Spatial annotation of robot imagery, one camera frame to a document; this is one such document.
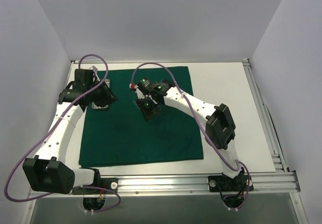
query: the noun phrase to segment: screw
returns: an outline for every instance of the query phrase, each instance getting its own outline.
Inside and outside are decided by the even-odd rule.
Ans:
[[[216,181],[214,181],[214,180],[209,181],[209,186],[210,187],[215,187],[216,186]]]
[[[113,182],[112,184],[111,184],[111,189],[112,190],[115,190],[117,188],[117,183],[116,182]]]

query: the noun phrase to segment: green cloth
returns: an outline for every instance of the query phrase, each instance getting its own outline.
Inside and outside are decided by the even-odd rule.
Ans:
[[[179,86],[192,95],[188,67],[169,69]],[[192,117],[170,107],[165,116],[144,121],[133,103],[136,93],[129,89],[133,71],[109,71],[111,90],[119,99],[109,110],[87,108],[79,164],[89,168],[203,159],[200,131]],[[144,77],[152,82],[170,80],[162,68],[138,70],[135,83]]]

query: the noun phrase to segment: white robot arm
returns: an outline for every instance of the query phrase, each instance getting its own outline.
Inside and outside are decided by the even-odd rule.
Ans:
[[[177,108],[194,117],[187,100],[183,97],[184,94],[189,99],[195,115],[213,145],[220,152],[223,159],[226,160],[225,163],[221,159],[223,174],[232,179],[239,174],[240,170],[236,162],[238,157],[234,146],[235,124],[227,106],[224,104],[215,106],[203,102],[182,90],[180,93],[178,88],[167,80],[163,80],[160,83],[152,83],[148,78],[144,78],[134,89],[138,96],[136,105],[142,111],[145,120],[149,120],[158,113],[159,103]]]
[[[66,87],[59,95],[51,128],[73,100],[96,86],[99,81],[96,68],[76,69],[72,89]],[[104,83],[69,109],[34,157],[26,158],[23,163],[23,170],[34,191],[68,194],[77,186],[100,186],[100,173],[97,169],[71,170],[65,165],[65,156],[71,135],[86,106],[94,103],[97,107],[105,107],[115,101],[117,97]]]

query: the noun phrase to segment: cable connector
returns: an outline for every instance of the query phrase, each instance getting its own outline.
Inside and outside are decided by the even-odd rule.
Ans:
[[[184,96],[185,96],[186,94],[187,94],[186,92],[182,91],[182,92],[181,92],[181,98],[184,98]]]

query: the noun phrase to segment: gray wall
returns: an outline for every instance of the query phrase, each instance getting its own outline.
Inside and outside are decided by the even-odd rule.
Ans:
[[[322,0],[283,0],[252,58],[310,223],[320,223]]]
[[[48,130],[70,63],[37,0],[0,0],[0,188],[14,164]],[[19,168],[10,194],[30,186]],[[0,192],[0,223],[19,223],[25,203]]]
[[[70,59],[250,58],[281,0],[39,0]]]

